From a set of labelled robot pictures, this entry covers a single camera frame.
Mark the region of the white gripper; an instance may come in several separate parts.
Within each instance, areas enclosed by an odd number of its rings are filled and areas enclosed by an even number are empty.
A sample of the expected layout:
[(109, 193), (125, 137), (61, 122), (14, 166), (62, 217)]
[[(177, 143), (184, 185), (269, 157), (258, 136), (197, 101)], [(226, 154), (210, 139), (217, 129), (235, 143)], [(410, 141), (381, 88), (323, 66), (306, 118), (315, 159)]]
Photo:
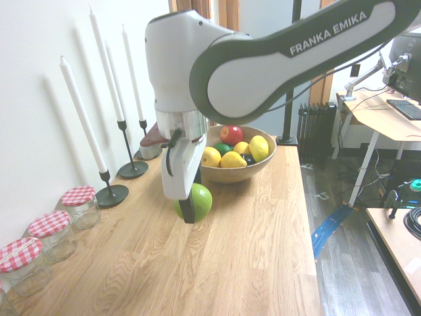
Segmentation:
[(196, 223), (192, 184), (207, 144), (202, 136), (197, 142), (188, 138), (170, 140), (162, 158), (161, 174), (164, 194), (170, 199), (180, 199), (179, 205), (187, 224)]

